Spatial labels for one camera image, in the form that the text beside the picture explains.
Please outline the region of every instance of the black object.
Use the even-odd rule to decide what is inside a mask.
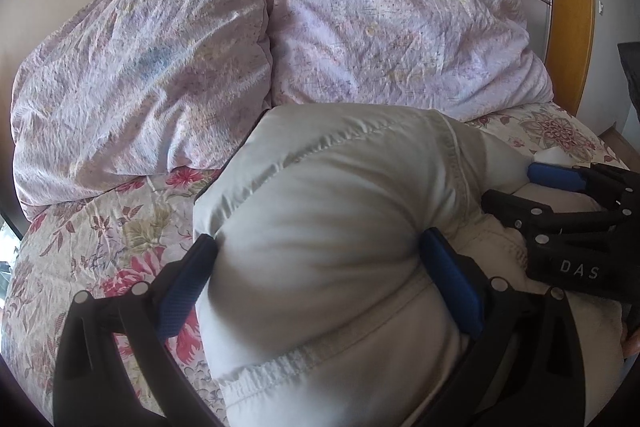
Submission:
[[[56,427],[222,427],[163,345],[184,325],[217,253],[213,238],[204,234],[151,285],[138,282],[126,294],[104,299],[86,291],[75,295],[53,378]],[[113,333],[128,336],[164,417],[140,404]]]
[[[625,380],[589,427],[631,426],[640,413],[640,362],[636,359]]]
[[[12,270],[9,263],[6,261],[0,261],[0,299],[3,301],[6,299],[6,292],[9,288],[9,281],[11,280]]]
[[[640,42],[618,44],[620,63],[629,86],[629,97],[640,120]]]
[[[0,205],[0,216],[2,217],[2,219],[4,219],[4,222],[9,226],[9,228],[12,230],[12,232],[15,233],[15,236],[21,240],[23,240],[24,238],[24,234],[20,231],[20,229],[18,228],[18,226],[11,220],[11,218],[8,216],[8,214],[2,209],[2,206]],[[24,220],[27,223],[27,227],[29,226],[29,222],[26,220],[26,218],[24,216],[22,216],[22,220]]]
[[[51,427],[36,409],[0,357],[0,417],[12,427]]]
[[[437,229],[422,234],[419,250],[458,327],[476,338],[415,427],[582,427],[582,353],[564,292],[533,295],[500,277],[489,280]],[[458,299],[451,285],[461,282]],[[520,344],[497,402],[476,413],[514,338]]]
[[[564,289],[640,303],[640,174],[592,164],[567,169],[533,163],[529,179],[587,194],[605,210],[555,214],[550,206],[497,190],[482,209],[527,242],[527,276]]]

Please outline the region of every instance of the screw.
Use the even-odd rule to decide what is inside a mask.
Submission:
[[[131,287],[131,293],[133,293],[133,295],[144,295],[148,289],[149,285],[146,282],[140,281]]]
[[[74,301],[78,304],[82,304],[88,298],[89,298],[89,292],[82,290],[81,292],[76,293],[76,296],[74,297]]]
[[[491,288],[497,292],[504,292],[509,287],[509,283],[502,277],[494,277],[491,279]]]
[[[551,288],[551,296],[557,301],[564,299],[564,292],[560,288]]]

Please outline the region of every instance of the white cloth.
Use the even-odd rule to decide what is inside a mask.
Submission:
[[[482,214],[488,188],[521,189],[530,158],[436,111],[288,105],[268,112],[194,207],[220,253],[196,311],[233,427],[400,426],[466,347],[418,259],[438,227],[489,276],[526,278],[516,230]],[[594,208],[569,196],[565,208]],[[620,305],[570,295],[587,415],[622,367]]]
[[[533,155],[533,161],[561,167],[573,167],[575,165],[574,159],[558,145],[536,152]]]

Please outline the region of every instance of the black mount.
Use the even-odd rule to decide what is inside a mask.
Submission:
[[[419,248],[471,345],[415,427],[582,427],[582,352],[565,293],[553,287],[533,295],[489,280],[437,229],[422,234]],[[497,400],[479,410],[495,384]]]
[[[178,334],[211,275],[218,249],[201,235],[181,261],[118,297],[75,295],[53,377],[56,427],[222,427],[164,346]],[[164,417],[142,407],[113,334],[127,335]]]
[[[533,163],[531,182],[581,192],[605,210],[556,214],[550,206],[488,190],[482,209],[527,242],[527,276],[564,289],[640,303],[640,174],[604,164]]]

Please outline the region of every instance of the blue gripper pad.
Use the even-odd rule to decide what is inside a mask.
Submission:
[[[419,241],[420,259],[438,287],[458,329],[477,340],[484,329],[484,304],[454,259],[458,255],[438,229],[425,230]],[[476,264],[471,258],[465,261]]]
[[[544,163],[532,163],[527,170],[531,183],[545,187],[559,188],[568,192],[583,192],[587,182],[577,170]]]
[[[202,234],[180,263],[179,271],[171,286],[158,305],[156,334],[162,341],[174,337],[184,326],[185,321],[202,289],[211,277],[213,265],[218,256],[215,240]]]

